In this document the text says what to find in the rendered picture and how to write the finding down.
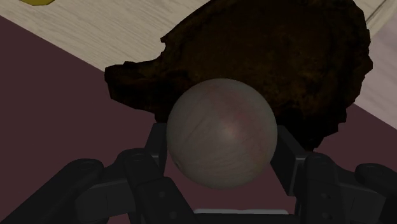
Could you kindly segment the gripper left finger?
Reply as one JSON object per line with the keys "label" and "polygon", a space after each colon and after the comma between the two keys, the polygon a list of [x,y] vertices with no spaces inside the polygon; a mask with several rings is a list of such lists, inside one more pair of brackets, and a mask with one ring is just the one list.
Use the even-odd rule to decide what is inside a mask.
{"label": "gripper left finger", "polygon": [[164,123],[152,126],[145,148],[121,152],[105,167],[96,159],[69,162],[0,224],[199,224],[171,178]]}

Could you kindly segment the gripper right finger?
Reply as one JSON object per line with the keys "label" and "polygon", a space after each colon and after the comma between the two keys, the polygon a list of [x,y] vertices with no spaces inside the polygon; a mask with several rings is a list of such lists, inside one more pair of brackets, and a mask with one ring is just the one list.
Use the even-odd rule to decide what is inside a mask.
{"label": "gripper right finger", "polygon": [[286,195],[296,198],[301,224],[397,224],[397,172],[374,163],[345,170],[305,151],[286,127],[277,131],[271,166]]}

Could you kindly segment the dark brown rough lump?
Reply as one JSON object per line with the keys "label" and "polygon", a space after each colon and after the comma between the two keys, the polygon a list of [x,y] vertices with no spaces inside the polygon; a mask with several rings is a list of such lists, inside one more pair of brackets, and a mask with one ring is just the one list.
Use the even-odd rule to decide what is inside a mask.
{"label": "dark brown rough lump", "polygon": [[345,122],[373,67],[354,0],[209,0],[161,41],[156,59],[105,68],[113,100],[165,122],[193,85],[238,80],[266,98],[307,151]]}

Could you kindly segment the pale grey ball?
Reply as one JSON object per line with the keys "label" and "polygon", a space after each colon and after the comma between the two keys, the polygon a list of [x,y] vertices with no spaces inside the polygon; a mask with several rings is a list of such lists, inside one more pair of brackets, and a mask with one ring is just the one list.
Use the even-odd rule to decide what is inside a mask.
{"label": "pale grey ball", "polygon": [[213,189],[245,185],[270,163],[277,124],[265,98],[231,79],[212,79],[188,89],[167,121],[167,147],[190,180]]}

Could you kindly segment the yellow round object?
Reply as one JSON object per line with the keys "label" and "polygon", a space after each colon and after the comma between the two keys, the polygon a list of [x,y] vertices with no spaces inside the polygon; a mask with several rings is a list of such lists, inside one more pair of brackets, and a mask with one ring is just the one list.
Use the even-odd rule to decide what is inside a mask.
{"label": "yellow round object", "polygon": [[29,4],[31,6],[45,6],[54,2],[54,0],[20,0],[20,1]]}

